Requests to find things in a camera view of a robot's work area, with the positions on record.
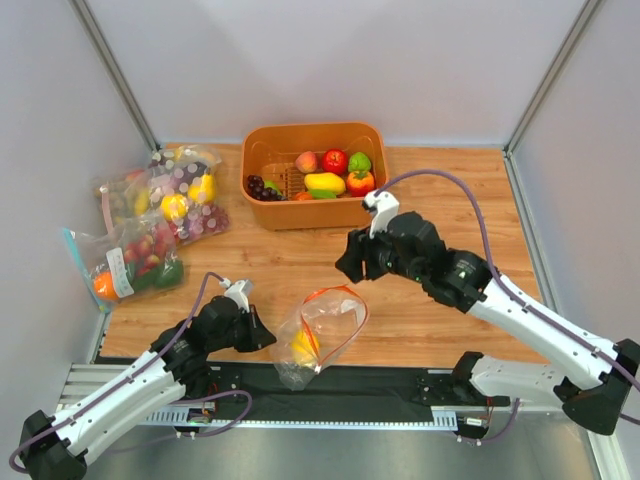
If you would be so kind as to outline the fake yellow lemon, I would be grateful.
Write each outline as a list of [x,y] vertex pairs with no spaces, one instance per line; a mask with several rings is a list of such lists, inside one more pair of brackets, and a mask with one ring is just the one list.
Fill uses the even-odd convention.
[[313,333],[299,330],[290,343],[293,361],[303,367],[314,368],[319,356],[319,342]]

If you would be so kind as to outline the orange zip top bag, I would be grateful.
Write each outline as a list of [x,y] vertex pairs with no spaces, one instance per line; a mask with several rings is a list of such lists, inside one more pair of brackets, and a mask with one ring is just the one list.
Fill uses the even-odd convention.
[[[291,391],[302,391],[324,370],[332,366],[360,335],[369,320],[369,307],[351,288],[340,285],[317,290],[299,302],[280,325],[277,341],[270,347],[271,361],[281,383]],[[304,330],[313,333],[319,342],[314,368],[297,365],[292,358],[290,343],[294,335]]]

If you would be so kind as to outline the fake persimmon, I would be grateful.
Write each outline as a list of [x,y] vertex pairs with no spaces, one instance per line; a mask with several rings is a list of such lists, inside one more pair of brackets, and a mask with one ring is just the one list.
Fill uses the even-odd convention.
[[370,171],[353,171],[347,176],[346,188],[352,197],[364,197],[376,188],[375,178]]

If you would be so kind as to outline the fake orange tangerine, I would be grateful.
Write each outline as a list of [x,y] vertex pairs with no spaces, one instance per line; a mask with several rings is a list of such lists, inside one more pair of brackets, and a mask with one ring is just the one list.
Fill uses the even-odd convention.
[[313,200],[314,197],[310,192],[304,191],[304,192],[299,192],[295,194],[293,199],[295,201],[309,201],[309,200]]

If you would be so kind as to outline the fake yellow mango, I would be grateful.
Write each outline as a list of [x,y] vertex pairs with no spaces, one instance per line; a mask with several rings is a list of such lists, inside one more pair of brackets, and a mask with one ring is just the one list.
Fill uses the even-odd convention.
[[346,191],[344,179],[331,172],[307,174],[304,176],[304,184],[307,190],[326,190],[336,196]]

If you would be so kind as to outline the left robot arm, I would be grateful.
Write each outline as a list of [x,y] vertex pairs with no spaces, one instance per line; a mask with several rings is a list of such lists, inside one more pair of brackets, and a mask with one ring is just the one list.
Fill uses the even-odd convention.
[[176,401],[217,400],[211,353],[252,353],[275,341],[254,305],[215,296],[92,394],[54,415],[30,415],[10,465],[33,479],[81,479],[108,447],[155,411]]

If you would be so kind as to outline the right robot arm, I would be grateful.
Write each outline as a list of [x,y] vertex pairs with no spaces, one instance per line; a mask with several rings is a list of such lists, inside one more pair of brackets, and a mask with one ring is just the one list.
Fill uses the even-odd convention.
[[335,266],[354,283],[385,274],[415,281],[435,302],[500,327],[547,361],[510,362],[466,352],[451,373],[461,398],[547,403],[591,432],[614,432],[639,367],[636,342],[613,343],[572,325],[505,275],[492,275],[482,257],[446,247],[435,226],[416,212],[394,217],[385,231],[349,232]]

